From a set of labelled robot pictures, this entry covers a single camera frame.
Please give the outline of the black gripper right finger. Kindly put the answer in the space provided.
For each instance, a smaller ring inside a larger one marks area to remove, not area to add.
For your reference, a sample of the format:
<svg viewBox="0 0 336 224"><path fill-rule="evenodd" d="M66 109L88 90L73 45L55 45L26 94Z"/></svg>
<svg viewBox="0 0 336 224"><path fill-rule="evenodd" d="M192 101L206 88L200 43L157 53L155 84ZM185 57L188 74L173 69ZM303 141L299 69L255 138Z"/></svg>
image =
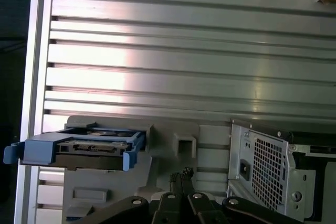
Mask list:
<svg viewBox="0 0 336 224"><path fill-rule="evenodd" d="M193 175L193 169L185 167L181 184L197 223L300 223L240 197L228 197L218 204L204 193L194 190Z"/></svg>

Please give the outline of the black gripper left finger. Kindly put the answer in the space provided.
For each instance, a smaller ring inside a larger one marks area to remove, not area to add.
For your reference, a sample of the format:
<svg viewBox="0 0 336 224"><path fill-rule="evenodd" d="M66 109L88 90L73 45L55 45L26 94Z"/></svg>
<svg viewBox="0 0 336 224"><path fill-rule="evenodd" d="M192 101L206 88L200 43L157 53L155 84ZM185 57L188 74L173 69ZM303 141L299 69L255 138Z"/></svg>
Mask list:
<svg viewBox="0 0 336 224"><path fill-rule="evenodd" d="M183 174L170 175L170 191L158 200L130 196L83 218L84 223L180 223Z"/></svg>

